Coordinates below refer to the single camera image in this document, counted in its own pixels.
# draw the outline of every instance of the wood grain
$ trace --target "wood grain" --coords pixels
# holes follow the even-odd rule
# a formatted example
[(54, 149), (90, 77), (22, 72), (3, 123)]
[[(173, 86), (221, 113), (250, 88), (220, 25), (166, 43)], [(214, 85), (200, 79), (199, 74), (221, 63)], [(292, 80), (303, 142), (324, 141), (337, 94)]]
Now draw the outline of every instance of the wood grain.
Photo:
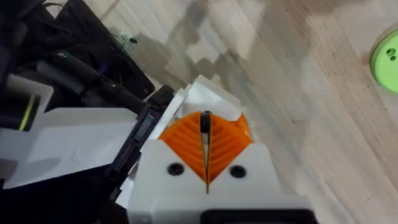
[(288, 192), (321, 223), (398, 223), (398, 95), (372, 78), (393, 0), (86, 0), (145, 73), (243, 103)]

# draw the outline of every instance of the screw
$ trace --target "screw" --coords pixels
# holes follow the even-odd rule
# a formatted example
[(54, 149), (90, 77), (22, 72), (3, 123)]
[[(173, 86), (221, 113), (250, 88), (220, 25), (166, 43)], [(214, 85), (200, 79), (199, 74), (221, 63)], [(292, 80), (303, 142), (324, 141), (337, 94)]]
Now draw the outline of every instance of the screw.
[(210, 132), (210, 111), (204, 111), (200, 115), (200, 132), (209, 133)]
[(169, 167), (167, 168), (167, 172), (173, 176), (181, 175), (182, 173), (184, 173), (184, 166), (179, 162), (175, 162), (169, 165)]
[(229, 169), (229, 173), (233, 177), (240, 179), (246, 176), (246, 169), (243, 166), (235, 165)]

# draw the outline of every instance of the black cable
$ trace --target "black cable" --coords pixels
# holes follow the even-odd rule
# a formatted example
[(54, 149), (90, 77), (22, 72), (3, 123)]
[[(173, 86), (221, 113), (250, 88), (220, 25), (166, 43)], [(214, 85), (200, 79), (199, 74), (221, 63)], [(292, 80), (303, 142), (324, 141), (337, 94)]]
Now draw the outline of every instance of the black cable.
[(46, 2), (43, 4), (43, 7), (49, 7), (49, 6), (60, 6), (63, 7), (63, 4), (55, 3), (55, 2)]

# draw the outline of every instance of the black electronics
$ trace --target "black electronics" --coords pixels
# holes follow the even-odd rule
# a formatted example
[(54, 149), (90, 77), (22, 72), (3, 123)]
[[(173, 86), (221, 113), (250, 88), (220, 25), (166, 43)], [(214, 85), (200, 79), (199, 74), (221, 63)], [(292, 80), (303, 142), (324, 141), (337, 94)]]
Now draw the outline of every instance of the black electronics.
[(39, 60), (52, 63), (57, 52), (65, 51), (140, 100), (154, 91), (150, 80), (82, 0), (68, 1), (56, 18), (47, 10), (54, 4), (45, 3), (26, 16), (28, 33), (17, 61), (21, 70), (35, 69)]
[(201, 224), (318, 224), (315, 214), (304, 209), (209, 210)]

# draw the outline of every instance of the white plastic panel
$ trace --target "white plastic panel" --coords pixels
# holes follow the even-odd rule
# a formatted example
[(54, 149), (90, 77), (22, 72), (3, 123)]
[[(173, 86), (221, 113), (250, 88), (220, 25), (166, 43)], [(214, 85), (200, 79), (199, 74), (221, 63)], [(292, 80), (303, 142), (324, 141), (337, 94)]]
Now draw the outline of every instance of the white plastic panel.
[(57, 108), (43, 114), (34, 131), (15, 137), (1, 132), (4, 188), (111, 163), (136, 116), (123, 108)]
[[(235, 160), (247, 176), (235, 179), (224, 170), (206, 193), (202, 181), (161, 140), (146, 142), (127, 212), (130, 223), (199, 223), (200, 214), (212, 208), (310, 208), (308, 200), (280, 194), (267, 148), (251, 144)], [(173, 162), (185, 165), (177, 177), (167, 173)]]
[(235, 96), (200, 75), (189, 88), (177, 116), (206, 110), (228, 121), (236, 121), (242, 115), (241, 103)]

